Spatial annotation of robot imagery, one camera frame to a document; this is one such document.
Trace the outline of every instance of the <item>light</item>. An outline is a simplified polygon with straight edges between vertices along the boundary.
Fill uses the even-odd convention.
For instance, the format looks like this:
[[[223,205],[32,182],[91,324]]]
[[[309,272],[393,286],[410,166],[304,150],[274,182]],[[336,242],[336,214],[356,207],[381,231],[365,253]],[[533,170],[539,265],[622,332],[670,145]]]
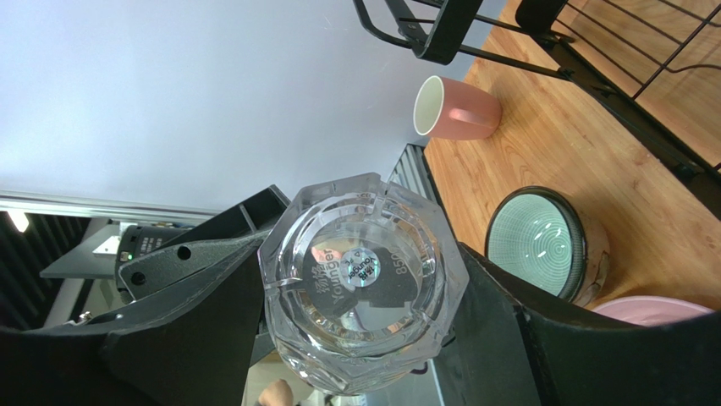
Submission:
[[[30,226],[30,220],[28,220],[24,211],[8,210],[8,214],[10,215],[10,220],[13,221],[15,228],[17,228],[21,233],[24,233],[25,230],[28,229],[28,226]]]

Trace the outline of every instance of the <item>black metal rack frame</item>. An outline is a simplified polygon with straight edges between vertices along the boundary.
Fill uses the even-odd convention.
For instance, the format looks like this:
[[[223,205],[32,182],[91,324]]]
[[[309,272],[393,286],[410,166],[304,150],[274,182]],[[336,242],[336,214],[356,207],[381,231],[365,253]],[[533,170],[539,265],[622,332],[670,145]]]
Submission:
[[[364,1],[353,1],[360,23],[368,32],[376,38],[397,47],[411,49],[419,59],[448,64],[458,52],[461,52],[575,83],[613,114],[716,218],[721,219],[721,174],[718,172],[721,163],[714,167],[709,162],[706,162],[636,102],[636,98],[664,70],[670,73],[678,73],[688,69],[721,69],[721,67],[711,64],[690,65],[680,69],[669,67],[669,64],[704,27],[707,25],[720,26],[711,20],[721,11],[721,4],[707,17],[702,17],[676,4],[672,4],[668,0],[658,0],[699,21],[696,29],[684,41],[679,41],[638,15],[613,3],[612,0],[598,0],[612,5],[662,36],[671,38],[678,45],[678,48],[665,61],[661,62],[651,57],[647,52],[643,52],[643,50],[631,44],[622,36],[614,33],[592,16],[585,14],[583,10],[573,4],[568,4],[568,0],[522,0],[515,14],[518,25],[477,15],[476,12],[481,7],[482,0],[412,0],[416,3],[439,8],[436,19],[416,18],[405,0],[385,0],[398,25],[398,32],[403,38],[391,36],[379,30],[373,25]],[[572,27],[557,19],[564,7],[574,9],[624,44],[633,47],[642,56],[654,62],[658,66],[657,70],[645,81],[629,74],[620,63],[614,61],[606,52],[583,38]],[[549,69],[463,45],[465,35],[475,20],[530,36],[538,46],[559,64],[560,68]],[[570,45],[574,38],[551,30],[553,23],[556,21],[569,29],[575,36],[587,41],[597,52],[628,74],[641,88],[633,96],[626,95],[613,81],[603,75]],[[428,34],[421,27],[423,24],[432,25]]]

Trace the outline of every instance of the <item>hand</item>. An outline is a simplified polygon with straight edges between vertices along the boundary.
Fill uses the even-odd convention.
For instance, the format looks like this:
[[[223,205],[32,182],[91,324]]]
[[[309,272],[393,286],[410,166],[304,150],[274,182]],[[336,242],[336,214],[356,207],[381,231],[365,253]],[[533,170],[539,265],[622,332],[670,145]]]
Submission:
[[[293,406],[293,391],[283,379],[268,385],[258,398],[263,406]]]

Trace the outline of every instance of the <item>pink plate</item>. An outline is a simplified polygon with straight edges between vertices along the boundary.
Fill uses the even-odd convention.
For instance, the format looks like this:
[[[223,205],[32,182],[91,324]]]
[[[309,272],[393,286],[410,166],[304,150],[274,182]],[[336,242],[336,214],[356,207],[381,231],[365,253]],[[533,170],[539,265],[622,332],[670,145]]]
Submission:
[[[611,300],[593,311],[639,326],[659,326],[713,312],[698,304],[661,296],[630,296]]]

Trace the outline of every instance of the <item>clear glass ashtray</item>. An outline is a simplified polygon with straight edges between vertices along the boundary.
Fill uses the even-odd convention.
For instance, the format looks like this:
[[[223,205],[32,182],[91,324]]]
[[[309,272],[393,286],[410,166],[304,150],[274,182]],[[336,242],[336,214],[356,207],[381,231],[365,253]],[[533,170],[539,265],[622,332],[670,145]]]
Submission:
[[[437,355],[468,283],[441,208],[375,173],[302,189],[258,255],[281,358],[337,394]]]

